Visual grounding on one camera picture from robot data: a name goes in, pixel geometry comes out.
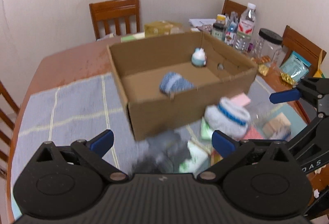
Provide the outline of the green tissue pack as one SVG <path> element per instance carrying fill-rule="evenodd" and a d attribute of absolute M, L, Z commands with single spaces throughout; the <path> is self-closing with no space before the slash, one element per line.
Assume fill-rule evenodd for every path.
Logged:
<path fill-rule="evenodd" d="M 209 126 L 208 122 L 206 122 L 205 118 L 202 117 L 201 125 L 200 125 L 200 136 L 203 140 L 210 141 L 212 140 L 212 134 L 214 130 Z"/>
<path fill-rule="evenodd" d="M 209 167 L 209 155 L 199 145 L 193 141 L 187 142 L 187 148 L 190 151 L 190 159 L 186 159 L 179 166 L 179 173 L 192 173 L 194 175 L 199 174 Z"/>

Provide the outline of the white sock blue band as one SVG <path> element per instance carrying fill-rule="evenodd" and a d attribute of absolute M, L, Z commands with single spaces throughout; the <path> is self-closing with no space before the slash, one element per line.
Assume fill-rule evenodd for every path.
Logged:
<path fill-rule="evenodd" d="M 242 139 L 251 122 L 250 113 L 227 97 L 222 97 L 216 105 L 207 106 L 204 119 L 212 130 L 234 139 Z"/>

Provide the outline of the pink knit sock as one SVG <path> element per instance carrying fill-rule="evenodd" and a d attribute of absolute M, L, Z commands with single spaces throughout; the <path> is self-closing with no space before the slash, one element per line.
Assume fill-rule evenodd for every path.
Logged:
<path fill-rule="evenodd" d="M 253 126 L 249 128 L 243 139 L 263 139 L 263 136 Z"/>

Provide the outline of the green tissue pack front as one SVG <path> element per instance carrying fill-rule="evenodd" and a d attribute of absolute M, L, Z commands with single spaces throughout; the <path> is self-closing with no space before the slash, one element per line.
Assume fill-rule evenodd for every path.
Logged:
<path fill-rule="evenodd" d="M 186 159 L 179 166 L 179 173 L 192 173 L 194 175 L 199 174 L 209 167 L 209 155 L 199 145 L 193 141 L 187 142 L 187 148 L 190 151 L 190 159 Z"/>

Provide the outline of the small beige box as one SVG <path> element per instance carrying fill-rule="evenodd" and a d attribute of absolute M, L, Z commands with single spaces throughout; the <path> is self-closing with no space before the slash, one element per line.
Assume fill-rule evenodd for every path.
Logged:
<path fill-rule="evenodd" d="M 262 131 L 268 138 L 283 139 L 291 133 L 291 123 L 284 113 L 267 120 L 262 127 Z"/>

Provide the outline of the pink small box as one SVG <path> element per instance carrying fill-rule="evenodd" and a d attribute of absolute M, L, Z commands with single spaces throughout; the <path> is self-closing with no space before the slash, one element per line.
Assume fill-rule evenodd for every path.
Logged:
<path fill-rule="evenodd" d="M 251 103 L 251 99 L 245 93 L 235 95 L 230 100 L 241 107 L 245 107 Z"/>

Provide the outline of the blue knit sock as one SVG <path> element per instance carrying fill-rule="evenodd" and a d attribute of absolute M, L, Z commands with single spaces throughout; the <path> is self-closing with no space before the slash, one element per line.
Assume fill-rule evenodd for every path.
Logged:
<path fill-rule="evenodd" d="M 168 72 L 160 82 L 159 89 L 162 93 L 170 95 L 195 88 L 195 85 L 176 72 Z"/>

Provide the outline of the blue white piggy toy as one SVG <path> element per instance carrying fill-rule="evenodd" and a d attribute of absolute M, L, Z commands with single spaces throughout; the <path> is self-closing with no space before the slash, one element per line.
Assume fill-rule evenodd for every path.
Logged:
<path fill-rule="evenodd" d="M 195 67 L 204 67 L 206 66 L 206 53 L 203 48 L 196 48 L 191 57 L 191 63 Z"/>

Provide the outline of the gold ribbon bow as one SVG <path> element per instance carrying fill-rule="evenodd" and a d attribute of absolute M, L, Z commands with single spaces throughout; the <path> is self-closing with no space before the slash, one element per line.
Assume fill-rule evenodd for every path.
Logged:
<path fill-rule="evenodd" d="M 295 85 L 295 80 L 289 74 L 280 72 L 280 77 L 283 82 L 289 84 L 290 86 Z"/>

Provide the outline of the gold blister pill pack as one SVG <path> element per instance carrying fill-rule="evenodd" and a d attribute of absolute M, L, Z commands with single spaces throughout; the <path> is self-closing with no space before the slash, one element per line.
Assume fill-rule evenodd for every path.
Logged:
<path fill-rule="evenodd" d="M 272 60 L 268 55 L 261 57 L 258 60 L 258 72 L 265 77 L 269 72 L 271 63 Z"/>

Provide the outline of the teal packet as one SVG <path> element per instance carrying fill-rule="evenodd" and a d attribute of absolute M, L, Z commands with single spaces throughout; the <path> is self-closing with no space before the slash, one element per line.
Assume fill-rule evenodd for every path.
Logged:
<path fill-rule="evenodd" d="M 299 82 L 300 79 L 309 73 L 311 63 L 300 54 L 293 51 L 288 59 L 280 66 L 280 70 L 287 73 L 293 80 Z"/>

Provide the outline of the blue grey checked towel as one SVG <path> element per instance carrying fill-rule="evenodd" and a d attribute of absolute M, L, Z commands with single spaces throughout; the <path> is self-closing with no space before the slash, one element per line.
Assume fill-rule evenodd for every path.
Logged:
<path fill-rule="evenodd" d="M 175 132 L 209 154 L 211 142 L 201 138 L 200 125 L 197 120 Z M 148 150 L 148 143 L 134 139 L 110 73 L 30 96 L 13 158 L 12 183 L 44 141 L 69 146 L 107 129 L 114 133 L 114 147 L 104 155 L 104 161 L 123 172 L 130 171 L 132 162 Z M 237 211 L 217 188 L 198 183 L 193 175 L 181 173 L 165 181 L 154 175 L 138 176 L 130 183 L 114 186 L 94 208 L 74 220 L 103 223 L 123 216 L 127 223 L 235 222 Z"/>

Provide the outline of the clear jar black lid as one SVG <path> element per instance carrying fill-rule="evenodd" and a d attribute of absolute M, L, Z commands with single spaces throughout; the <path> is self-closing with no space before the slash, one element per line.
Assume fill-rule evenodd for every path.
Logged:
<path fill-rule="evenodd" d="M 260 28 L 255 40 L 253 55 L 258 61 L 273 67 L 282 51 L 283 38 L 266 28 Z"/>

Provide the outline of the wooden chair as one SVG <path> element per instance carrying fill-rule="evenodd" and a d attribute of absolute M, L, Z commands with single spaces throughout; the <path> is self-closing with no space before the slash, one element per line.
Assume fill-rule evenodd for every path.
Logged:
<path fill-rule="evenodd" d="M 18 115 L 20 107 L 13 100 L 3 83 L 1 82 L 1 98 L 4 98 L 6 103 L 11 107 L 11 110 L 15 115 Z M 14 130 L 15 122 L 9 117 L 4 110 L 1 109 L 1 122 L 3 122 L 7 128 L 11 131 Z M 9 135 L 5 134 L 1 130 L 1 179 L 6 179 L 9 162 L 9 152 L 11 148 L 12 139 Z"/>
<path fill-rule="evenodd" d="M 231 15 L 231 12 L 234 11 L 235 13 L 237 13 L 237 16 L 240 17 L 246 9 L 247 9 L 247 6 L 239 4 L 232 0 L 225 0 L 221 13 L 223 15 Z"/>
<path fill-rule="evenodd" d="M 120 36 L 120 20 L 124 20 L 125 31 L 132 34 L 131 17 L 135 17 L 136 31 L 140 32 L 140 0 L 110 0 L 90 3 L 89 10 L 96 40 L 100 39 L 98 23 L 102 22 L 106 35 L 110 34 L 110 21 L 114 22 L 115 34 Z"/>
<path fill-rule="evenodd" d="M 308 76 L 313 76 L 317 72 L 327 54 L 325 50 L 288 25 L 283 33 L 283 46 L 288 49 L 283 62 L 289 58 L 292 52 L 296 52 L 311 63 Z"/>

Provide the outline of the small blue label bottle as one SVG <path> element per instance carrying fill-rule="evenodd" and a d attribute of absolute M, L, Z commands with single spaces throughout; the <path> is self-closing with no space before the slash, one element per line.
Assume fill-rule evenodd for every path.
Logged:
<path fill-rule="evenodd" d="M 236 37 L 236 30 L 237 30 L 237 23 L 232 21 L 226 29 L 225 38 L 224 38 L 224 42 L 228 46 L 233 46 Z"/>

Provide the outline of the clear water bottle red label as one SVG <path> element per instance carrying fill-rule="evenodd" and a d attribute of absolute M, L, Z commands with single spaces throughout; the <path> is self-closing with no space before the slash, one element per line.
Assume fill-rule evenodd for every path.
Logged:
<path fill-rule="evenodd" d="M 255 9 L 255 4 L 248 3 L 247 9 L 240 16 L 234 43 L 234 48 L 240 52 L 248 50 L 256 22 Z"/>

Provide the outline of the brown cardboard box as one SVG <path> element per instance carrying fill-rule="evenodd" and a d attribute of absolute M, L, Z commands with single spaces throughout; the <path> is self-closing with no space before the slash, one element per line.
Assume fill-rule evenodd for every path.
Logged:
<path fill-rule="evenodd" d="M 245 55 L 202 32 L 118 43 L 108 51 L 137 141 L 199 120 L 222 97 L 247 93 L 257 73 Z"/>

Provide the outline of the dark lid small jar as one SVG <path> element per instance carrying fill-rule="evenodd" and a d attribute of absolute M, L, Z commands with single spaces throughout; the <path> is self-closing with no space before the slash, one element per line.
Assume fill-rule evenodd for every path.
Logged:
<path fill-rule="evenodd" d="M 218 40 L 224 41 L 225 40 L 225 25 L 222 23 L 215 22 L 212 26 L 211 35 Z"/>

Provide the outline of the wooden chair left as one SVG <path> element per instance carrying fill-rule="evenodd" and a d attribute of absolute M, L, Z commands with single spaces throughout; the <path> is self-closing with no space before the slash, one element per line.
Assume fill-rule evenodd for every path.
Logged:
<path fill-rule="evenodd" d="M 1 82 L 1 98 L 4 98 L 6 103 L 11 107 L 11 110 L 15 115 L 18 115 L 20 107 L 13 100 L 3 83 Z M 3 122 L 7 128 L 11 131 L 14 130 L 15 122 L 9 117 L 4 110 L 1 109 L 1 122 Z M 9 152 L 11 148 L 12 139 L 9 135 L 5 134 L 1 130 L 1 179 L 6 179 L 9 162 Z"/>

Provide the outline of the yellow lid small bottle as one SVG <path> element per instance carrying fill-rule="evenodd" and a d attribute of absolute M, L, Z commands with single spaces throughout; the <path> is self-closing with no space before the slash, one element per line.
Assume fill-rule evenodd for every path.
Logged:
<path fill-rule="evenodd" d="M 226 24 L 226 15 L 218 14 L 216 17 L 216 23 L 225 25 Z"/>

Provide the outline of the wooden chair far right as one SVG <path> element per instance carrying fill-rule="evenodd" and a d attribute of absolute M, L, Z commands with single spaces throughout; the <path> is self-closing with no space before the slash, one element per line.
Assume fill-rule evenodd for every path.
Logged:
<path fill-rule="evenodd" d="M 247 6 L 239 4 L 232 0 L 225 0 L 221 13 L 223 15 L 231 15 L 231 12 L 234 11 L 235 13 L 237 13 L 237 16 L 240 17 L 246 9 L 247 9 Z"/>

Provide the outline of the white papers stack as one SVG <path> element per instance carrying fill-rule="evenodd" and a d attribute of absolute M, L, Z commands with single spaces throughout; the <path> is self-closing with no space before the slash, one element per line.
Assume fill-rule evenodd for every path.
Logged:
<path fill-rule="evenodd" d="M 216 19 L 197 19 L 191 18 L 189 19 L 189 23 L 193 27 L 201 27 L 203 25 L 213 25 L 216 22 Z"/>

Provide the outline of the green white book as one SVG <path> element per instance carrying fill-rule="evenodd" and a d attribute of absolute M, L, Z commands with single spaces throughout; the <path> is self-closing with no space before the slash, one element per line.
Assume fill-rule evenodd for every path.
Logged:
<path fill-rule="evenodd" d="M 129 35 L 121 37 L 120 42 L 121 43 L 129 42 L 129 41 L 132 41 L 132 40 L 139 40 L 139 39 L 144 39 L 144 38 L 145 38 L 145 33 L 144 32 L 139 32 L 139 33 L 136 33 L 136 34 L 129 34 Z"/>

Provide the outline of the gold wrapped package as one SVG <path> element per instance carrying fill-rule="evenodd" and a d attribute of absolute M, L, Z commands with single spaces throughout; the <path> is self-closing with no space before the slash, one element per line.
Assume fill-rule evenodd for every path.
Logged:
<path fill-rule="evenodd" d="M 144 25 L 145 37 L 162 36 L 183 33 L 181 23 L 170 21 L 155 21 Z"/>

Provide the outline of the wooden chair far middle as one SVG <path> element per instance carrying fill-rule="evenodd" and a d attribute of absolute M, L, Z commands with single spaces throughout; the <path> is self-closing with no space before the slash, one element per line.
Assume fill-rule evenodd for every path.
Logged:
<path fill-rule="evenodd" d="M 110 21 L 114 22 L 115 34 L 120 36 L 120 20 L 124 20 L 125 31 L 132 34 L 131 17 L 135 17 L 136 31 L 140 32 L 140 0 L 110 0 L 90 3 L 89 10 L 96 40 L 100 39 L 98 23 L 102 22 L 106 35 L 110 34 Z"/>

